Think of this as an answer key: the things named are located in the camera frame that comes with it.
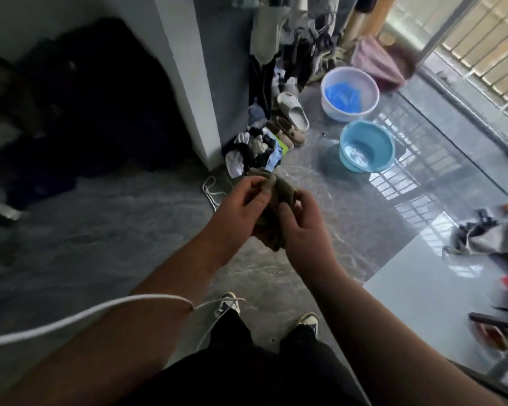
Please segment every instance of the pile of clothes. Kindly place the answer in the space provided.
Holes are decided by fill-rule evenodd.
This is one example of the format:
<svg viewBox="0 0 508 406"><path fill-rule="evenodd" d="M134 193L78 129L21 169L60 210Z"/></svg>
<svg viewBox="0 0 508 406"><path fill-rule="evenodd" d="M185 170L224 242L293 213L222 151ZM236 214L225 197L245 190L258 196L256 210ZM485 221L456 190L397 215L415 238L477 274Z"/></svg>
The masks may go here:
<svg viewBox="0 0 508 406"><path fill-rule="evenodd" d="M166 73L117 18L41 40L14 65L0 59L0 80L0 120L26 132L0 153L14 208L127 159L153 171L192 151Z"/></svg>

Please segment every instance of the sneaker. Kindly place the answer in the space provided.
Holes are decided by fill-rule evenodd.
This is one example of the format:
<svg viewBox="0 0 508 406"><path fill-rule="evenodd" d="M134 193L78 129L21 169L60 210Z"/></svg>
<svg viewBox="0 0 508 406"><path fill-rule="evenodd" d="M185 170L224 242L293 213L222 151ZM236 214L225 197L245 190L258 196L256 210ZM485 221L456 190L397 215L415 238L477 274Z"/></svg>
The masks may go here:
<svg viewBox="0 0 508 406"><path fill-rule="evenodd" d="M314 312L308 312L307 314L304 314L301 318L299 318L297 324L310 327L314 332L314 336L318 336L318 315Z"/></svg>
<svg viewBox="0 0 508 406"><path fill-rule="evenodd" d="M237 297L235 296L235 293L233 292L226 292L222 295L223 301L220 302L220 306L217 310L214 311L214 316L218 319L221 317L225 311L228 309L233 309L238 314L241 313L241 309L239 308L239 301L236 300Z"/></svg>

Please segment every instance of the white slipper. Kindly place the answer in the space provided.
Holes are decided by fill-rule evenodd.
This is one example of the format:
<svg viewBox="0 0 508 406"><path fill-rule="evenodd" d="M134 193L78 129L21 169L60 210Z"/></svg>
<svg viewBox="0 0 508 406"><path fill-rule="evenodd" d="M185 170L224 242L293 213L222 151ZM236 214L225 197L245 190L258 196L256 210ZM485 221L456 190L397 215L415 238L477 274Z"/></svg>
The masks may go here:
<svg viewBox="0 0 508 406"><path fill-rule="evenodd" d="M297 97L289 92L281 92L277 97L277 102L284 115L300 132L304 133L310 128L309 120Z"/></svg>

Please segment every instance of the cable on floor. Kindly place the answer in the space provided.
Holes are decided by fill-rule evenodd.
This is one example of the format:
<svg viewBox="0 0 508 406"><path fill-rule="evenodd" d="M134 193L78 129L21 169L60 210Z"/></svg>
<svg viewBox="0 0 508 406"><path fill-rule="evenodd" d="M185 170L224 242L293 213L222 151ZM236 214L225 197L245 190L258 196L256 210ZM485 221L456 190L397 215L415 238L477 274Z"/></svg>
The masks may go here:
<svg viewBox="0 0 508 406"><path fill-rule="evenodd" d="M205 194L205 196L207 197L207 199L209 199L209 202L211 203L211 206L213 207L214 211L216 211L218 209L218 207L220 206L220 203L217 202L213 197L215 195L227 195L223 191L220 191L220 192L211 192L211 188L216 183L217 183L217 179L211 175L210 177L208 177L205 180L205 182L202 185L202 191Z"/></svg>
<svg viewBox="0 0 508 406"><path fill-rule="evenodd" d="M61 329L62 327L71 325L72 323L75 323L77 321L80 321L82 319L85 319L88 316L91 316L97 312L103 311L104 309L108 309L110 307L114 307L117 305L122 305L126 302L132 302L136 300L142 300L142 299L175 299L175 300L182 300L183 302L186 302L190 305L190 309L192 311L196 311L197 309L200 309L204 306L210 305L215 302L221 302L223 300L242 300L246 301L243 298L220 298L215 300L210 300L208 302L204 302L199 306L194 306L194 304L182 296L177 295L168 295L168 294L141 294L141 295L131 295L126 296L124 298L109 300L108 302L104 302L102 304L93 306L87 310L84 310L82 312L79 312L78 314L68 316L67 318L62 319L61 321L56 321L53 323L50 323L49 325L35 327L33 329L29 329L23 332L14 332L11 334L3 334L0 335L0 346L7 345L9 343L19 342L19 341L26 341L28 339L36 338L38 336L42 336L44 334L49 334L55 330ZM210 332L210 330L213 328L216 322L214 322L209 330L203 335L202 340L200 341L198 348L201 346L203 340L207 336L207 334Z"/></svg>

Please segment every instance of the brown loafer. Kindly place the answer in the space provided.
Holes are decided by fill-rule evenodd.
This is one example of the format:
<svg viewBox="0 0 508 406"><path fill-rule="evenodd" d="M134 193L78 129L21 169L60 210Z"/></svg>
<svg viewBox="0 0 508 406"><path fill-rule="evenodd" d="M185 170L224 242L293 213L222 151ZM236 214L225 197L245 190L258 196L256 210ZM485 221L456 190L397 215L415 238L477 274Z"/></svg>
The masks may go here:
<svg viewBox="0 0 508 406"><path fill-rule="evenodd" d="M291 139L288 138L275 124L273 124L273 122L268 121L265 123L265 126L273 133L274 136L281 140L288 149L292 149L294 147L294 143L291 142Z"/></svg>
<svg viewBox="0 0 508 406"><path fill-rule="evenodd" d="M283 117L277 117L277 126L291 139L295 145L303 145L306 138L295 128L290 121Z"/></svg>

